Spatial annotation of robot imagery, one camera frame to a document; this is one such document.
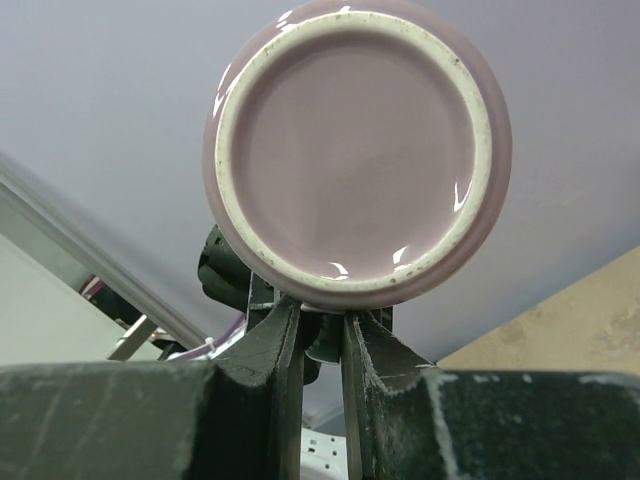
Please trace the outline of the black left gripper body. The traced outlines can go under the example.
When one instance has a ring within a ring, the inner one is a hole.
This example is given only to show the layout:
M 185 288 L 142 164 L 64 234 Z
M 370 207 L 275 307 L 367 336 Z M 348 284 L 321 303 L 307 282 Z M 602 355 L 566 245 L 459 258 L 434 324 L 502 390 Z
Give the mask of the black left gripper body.
M 241 314 L 249 310 L 252 271 L 237 257 L 225 240 L 218 225 L 214 225 L 199 257 L 197 276 L 204 293 Z M 303 353 L 304 385 L 317 380 L 319 362 Z

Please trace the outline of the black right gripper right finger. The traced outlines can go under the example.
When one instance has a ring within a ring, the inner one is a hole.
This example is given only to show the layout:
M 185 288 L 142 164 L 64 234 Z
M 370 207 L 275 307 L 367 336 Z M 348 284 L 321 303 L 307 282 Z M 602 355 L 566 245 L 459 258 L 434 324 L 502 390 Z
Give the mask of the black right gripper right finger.
M 369 313 L 342 339 L 353 479 L 635 479 L 639 379 L 443 370 Z

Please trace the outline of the lilac mug black handle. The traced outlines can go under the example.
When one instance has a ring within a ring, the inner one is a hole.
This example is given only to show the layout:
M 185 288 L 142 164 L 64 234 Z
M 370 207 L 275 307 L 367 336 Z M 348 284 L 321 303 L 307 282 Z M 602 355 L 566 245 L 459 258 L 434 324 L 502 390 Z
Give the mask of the lilac mug black handle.
M 220 80 L 202 147 L 231 249 L 314 317 L 448 280 L 493 229 L 511 165 L 489 64 L 411 1 L 313 1 L 259 30 Z

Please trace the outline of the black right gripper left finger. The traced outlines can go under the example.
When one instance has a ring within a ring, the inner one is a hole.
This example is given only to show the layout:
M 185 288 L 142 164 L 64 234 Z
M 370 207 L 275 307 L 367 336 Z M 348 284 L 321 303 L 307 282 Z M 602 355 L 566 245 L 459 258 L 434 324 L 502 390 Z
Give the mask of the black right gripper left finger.
M 299 305 L 284 298 L 212 361 L 1 371 L 5 479 L 296 479 Z

